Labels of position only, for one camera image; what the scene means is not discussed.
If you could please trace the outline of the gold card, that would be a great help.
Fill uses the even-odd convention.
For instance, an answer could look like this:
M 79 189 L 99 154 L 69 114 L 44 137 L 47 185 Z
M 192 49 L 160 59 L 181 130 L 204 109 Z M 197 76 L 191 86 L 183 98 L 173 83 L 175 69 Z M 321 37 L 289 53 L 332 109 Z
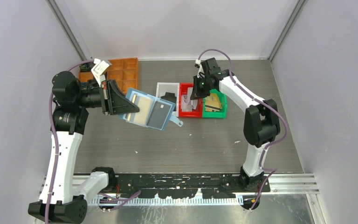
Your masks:
M 139 112 L 129 113 L 126 120 L 139 126 L 145 126 L 153 100 L 144 95 L 134 94 L 132 102 L 139 108 Z

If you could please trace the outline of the blue leather card holder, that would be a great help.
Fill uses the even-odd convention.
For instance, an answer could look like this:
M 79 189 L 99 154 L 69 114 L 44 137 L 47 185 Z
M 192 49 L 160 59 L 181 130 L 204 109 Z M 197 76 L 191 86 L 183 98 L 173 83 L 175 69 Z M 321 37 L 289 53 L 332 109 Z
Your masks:
M 154 105 L 154 103 L 155 103 L 156 101 L 169 102 L 169 101 L 163 100 L 163 99 L 161 99 L 161 98 L 158 98 L 158 97 L 156 97 L 156 96 L 147 94 L 147 93 L 145 93 L 145 92 L 142 92 L 142 91 L 139 91 L 139 90 L 133 89 L 133 88 L 129 88 L 129 89 L 128 89 L 127 94 L 126 94 L 126 98 L 129 99 L 130 101 L 132 101 L 132 98 L 133 98 L 133 95 L 134 95 L 134 94 L 144 95 L 144 96 L 147 96 L 147 97 L 149 97 L 149 98 L 151 98 L 151 99 L 153 100 L 153 103 L 152 103 L 151 109 L 150 109 L 150 113 L 151 113 L 151 110 L 152 110 L 152 108 L 153 108 L 153 105 Z M 174 104 L 174 103 L 172 103 L 172 104 L 173 104 L 173 106 L 172 106 L 171 112 L 173 112 L 173 109 L 175 108 L 175 104 Z M 128 122 L 128 121 L 126 120 L 127 115 L 128 115 L 128 114 L 121 114 L 121 115 L 119 115 L 119 118 L 122 119 L 122 120 L 124 120 L 124 121 L 126 121 L 126 122 Z M 174 116 L 174 115 L 171 113 L 171 115 L 169 115 L 169 117 L 168 117 L 168 119 L 167 119 L 167 121 L 166 121 L 166 124 L 165 124 L 164 128 L 163 128 L 161 131 L 163 131 L 163 130 L 166 128 L 166 126 L 167 126 L 167 124 L 168 124 L 169 121 L 175 123 L 175 124 L 178 125 L 179 127 L 182 127 L 183 124 L 184 124 L 184 122 L 183 122 L 182 120 L 180 120 L 178 117 Z

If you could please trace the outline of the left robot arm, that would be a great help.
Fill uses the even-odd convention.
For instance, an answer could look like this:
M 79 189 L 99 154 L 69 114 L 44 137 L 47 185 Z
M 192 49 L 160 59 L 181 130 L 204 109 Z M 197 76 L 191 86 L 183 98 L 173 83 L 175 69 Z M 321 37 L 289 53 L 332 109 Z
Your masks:
M 45 223 L 80 224 L 88 204 L 103 191 L 117 188 L 113 168 L 94 168 L 78 187 L 73 187 L 76 156 L 83 139 L 89 108 L 101 108 L 105 115 L 139 112 L 114 79 L 86 85 L 70 71 L 62 71 L 52 79 L 49 102 L 51 156 L 45 186 L 38 201 L 28 206 L 29 215 Z

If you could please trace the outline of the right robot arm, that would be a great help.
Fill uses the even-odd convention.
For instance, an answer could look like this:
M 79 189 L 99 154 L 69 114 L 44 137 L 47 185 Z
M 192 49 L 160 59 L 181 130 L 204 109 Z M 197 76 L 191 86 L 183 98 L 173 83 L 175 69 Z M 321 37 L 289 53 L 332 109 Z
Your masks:
M 206 98 L 210 96 L 211 90 L 217 90 L 244 112 L 243 134 L 248 149 L 238 182 L 243 190 L 253 191 L 263 180 L 262 167 L 268 147 L 280 133 L 276 102 L 254 94 L 231 70 L 222 70 L 215 58 L 204 61 L 197 59 L 195 67 L 198 73 L 193 77 L 191 99 Z

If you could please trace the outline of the white cards in red bin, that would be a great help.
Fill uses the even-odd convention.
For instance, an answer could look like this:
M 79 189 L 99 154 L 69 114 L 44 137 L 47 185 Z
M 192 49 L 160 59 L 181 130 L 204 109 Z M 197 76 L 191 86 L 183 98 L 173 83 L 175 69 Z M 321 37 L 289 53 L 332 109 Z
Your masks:
M 197 109 L 199 100 L 191 100 L 190 95 L 192 93 L 193 87 L 188 87 L 187 92 L 181 96 L 181 111 L 182 112 L 192 112 Z

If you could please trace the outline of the gold cards in green bin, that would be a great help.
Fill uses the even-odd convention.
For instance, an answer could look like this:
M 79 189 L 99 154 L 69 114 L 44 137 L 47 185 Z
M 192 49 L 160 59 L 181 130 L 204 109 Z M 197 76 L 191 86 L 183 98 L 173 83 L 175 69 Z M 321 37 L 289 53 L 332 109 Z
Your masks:
M 206 112 L 219 112 L 222 109 L 220 99 L 216 93 L 211 93 L 204 98 L 204 106 Z

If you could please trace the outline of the red plastic bin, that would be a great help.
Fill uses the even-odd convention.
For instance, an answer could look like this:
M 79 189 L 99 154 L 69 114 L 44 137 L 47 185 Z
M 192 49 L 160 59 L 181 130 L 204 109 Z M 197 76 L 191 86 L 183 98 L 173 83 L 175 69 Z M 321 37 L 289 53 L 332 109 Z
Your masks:
M 203 101 L 202 99 L 191 100 L 193 92 L 192 83 L 179 84 L 179 117 L 181 118 L 201 118 Z

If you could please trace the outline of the orange compartment tray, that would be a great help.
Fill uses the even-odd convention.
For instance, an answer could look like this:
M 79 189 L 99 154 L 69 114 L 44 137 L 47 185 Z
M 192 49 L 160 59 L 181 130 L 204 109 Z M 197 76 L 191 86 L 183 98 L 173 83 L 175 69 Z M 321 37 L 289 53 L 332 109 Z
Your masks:
M 80 82 L 86 83 L 89 80 L 95 79 L 92 68 L 95 66 L 94 62 L 99 64 L 98 59 L 93 62 L 82 64 L 78 78 Z M 138 58 L 121 58 L 108 60 L 111 65 L 105 71 L 106 80 L 115 80 L 121 92 L 125 95 L 129 88 L 138 88 Z

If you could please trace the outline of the green plastic bin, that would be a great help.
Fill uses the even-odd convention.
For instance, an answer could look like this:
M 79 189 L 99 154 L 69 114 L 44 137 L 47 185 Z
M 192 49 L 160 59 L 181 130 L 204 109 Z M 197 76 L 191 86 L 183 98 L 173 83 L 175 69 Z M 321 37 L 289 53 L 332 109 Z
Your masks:
M 227 97 L 217 90 L 203 99 L 202 118 L 224 119 L 227 116 Z

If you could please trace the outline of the white plastic bin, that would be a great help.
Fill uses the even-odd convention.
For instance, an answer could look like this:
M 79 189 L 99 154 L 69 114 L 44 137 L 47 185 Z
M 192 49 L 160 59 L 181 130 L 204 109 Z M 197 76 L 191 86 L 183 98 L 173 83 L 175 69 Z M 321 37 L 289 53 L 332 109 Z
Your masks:
M 175 103 L 172 114 L 179 116 L 179 83 L 157 82 L 156 97 Z

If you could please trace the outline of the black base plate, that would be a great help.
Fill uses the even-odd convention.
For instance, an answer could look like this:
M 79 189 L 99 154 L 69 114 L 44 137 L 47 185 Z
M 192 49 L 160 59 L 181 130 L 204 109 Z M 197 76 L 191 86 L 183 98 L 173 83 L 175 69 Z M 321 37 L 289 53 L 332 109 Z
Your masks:
M 239 174 L 118 174 L 115 184 L 103 192 L 129 197 L 140 191 L 138 198 L 142 199 L 190 199 L 200 192 L 203 199 L 221 199 L 257 194 L 262 183 L 245 185 Z

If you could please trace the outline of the aluminium rail frame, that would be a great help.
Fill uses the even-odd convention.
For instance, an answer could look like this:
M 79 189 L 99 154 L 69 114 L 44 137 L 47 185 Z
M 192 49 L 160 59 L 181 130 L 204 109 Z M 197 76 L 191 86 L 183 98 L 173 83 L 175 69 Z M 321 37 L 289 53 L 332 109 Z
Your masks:
M 73 187 L 82 184 L 90 174 L 74 174 Z M 187 206 L 187 205 L 241 205 L 245 209 L 255 209 L 261 202 L 262 196 L 269 195 L 315 195 L 319 193 L 316 180 L 311 174 L 273 174 L 264 176 L 263 183 L 257 194 L 239 193 L 234 198 L 203 199 L 200 192 L 190 199 L 161 199 L 158 197 L 151 199 L 138 198 L 140 191 L 129 197 L 122 197 L 119 193 L 98 193 L 89 205 L 99 205 L 101 207 L 115 207 L 120 204 L 126 206 Z

